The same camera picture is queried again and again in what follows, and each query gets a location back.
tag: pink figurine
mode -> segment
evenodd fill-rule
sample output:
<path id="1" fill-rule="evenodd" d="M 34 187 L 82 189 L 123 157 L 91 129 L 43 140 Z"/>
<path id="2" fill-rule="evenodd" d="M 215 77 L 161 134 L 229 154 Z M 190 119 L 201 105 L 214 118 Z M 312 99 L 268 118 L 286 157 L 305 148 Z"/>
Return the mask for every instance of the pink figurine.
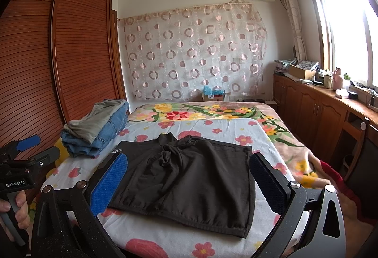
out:
<path id="1" fill-rule="evenodd" d="M 336 68 L 336 70 L 333 71 L 332 89 L 338 90 L 342 88 L 343 88 L 343 77 L 341 76 L 341 69 Z"/>

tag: sheer curtain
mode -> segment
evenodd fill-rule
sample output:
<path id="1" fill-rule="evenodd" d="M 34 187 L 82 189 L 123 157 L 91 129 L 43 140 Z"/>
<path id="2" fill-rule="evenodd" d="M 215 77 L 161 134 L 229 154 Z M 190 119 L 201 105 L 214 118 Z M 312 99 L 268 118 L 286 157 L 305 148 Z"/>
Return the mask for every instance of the sheer curtain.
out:
<path id="1" fill-rule="evenodd" d="M 187 101 L 209 85 L 253 96 L 266 29 L 249 3 L 173 9 L 121 19 L 136 98 Z"/>
<path id="2" fill-rule="evenodd" d="M 290 23 L 292 25 L 292 34 L 294 36 L 295 53 L 299 62 L 306 60 L 306 49 L 302 37 L 302 19 L 299 11 L 298 0 L 283 0 Z"/>

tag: gray cloth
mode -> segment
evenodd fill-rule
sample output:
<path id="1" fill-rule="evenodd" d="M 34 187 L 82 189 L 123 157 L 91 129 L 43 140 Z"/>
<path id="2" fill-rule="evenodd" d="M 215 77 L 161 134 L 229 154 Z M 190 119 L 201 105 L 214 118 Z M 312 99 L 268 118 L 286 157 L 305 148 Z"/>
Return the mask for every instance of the gray cloth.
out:
<path id="1" fill-rule="evenodd" d="M 126 100 L 114 99 L 96 102 L 92 111 L 80 120 L 71 120 L 64 125 L 64 130 L 88 143 L 93 143 L 110 117 L 124 105 Z"/>

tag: blue denim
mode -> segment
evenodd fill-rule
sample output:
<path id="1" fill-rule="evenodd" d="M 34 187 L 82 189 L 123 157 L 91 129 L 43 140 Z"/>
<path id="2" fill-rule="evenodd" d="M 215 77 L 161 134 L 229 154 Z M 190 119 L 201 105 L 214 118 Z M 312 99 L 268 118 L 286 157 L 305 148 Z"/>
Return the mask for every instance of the blue denim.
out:
<path id="1" fill-rule="evenodd" d="M 93 143 L 88 143 L 81 138 L 73 136 L 66 130 L 63 130 L 61 133 L 63 146 L 67 148 L 69 154 L 74 158 L 79 155 L 88 155 L 93 158 L 96 157 L 126 126 L 126 112 L 128 108 L 129 104 L 127 102 L 120 107 L 110 117 L 109 121 L 101 129 Z"/>

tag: screw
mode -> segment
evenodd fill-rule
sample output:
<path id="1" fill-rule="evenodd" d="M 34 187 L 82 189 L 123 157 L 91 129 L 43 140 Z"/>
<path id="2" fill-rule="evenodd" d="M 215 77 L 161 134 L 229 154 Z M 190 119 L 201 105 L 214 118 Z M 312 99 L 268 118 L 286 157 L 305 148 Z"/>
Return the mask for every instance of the screw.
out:
<path id="1" fill-rule="evenodd" d="M 85 188 L 86 187 L 86 181 L 84 180 L 81 180 L 79 181 L 76 186 L 79 188 L 79 189 L 82 189 L 82 188 Z"/>
<path id="2" fill-rule="evenodd" d="M 326 185 L 326 190 L 328 191 L 328 192 L 334 192 L 335 191 L 335 188 L 334 188 L 334 186 L 332 185 L 332 184 L 327 184 Z"/>
<path id="3" fill-rule="evenodd" d="M 45 186 L 42 191 L 43 191 L 43 193 L 50 192 L 51 191 L 51 186 L 50 185 Z"/>
<path id="4" fill-rule="evenodd" d="M 290 185 L 294 188 L 294 189 L 299 189 L 301 187 L 301 184 L 297 181 L 292 181 L 290 182 Z"/>

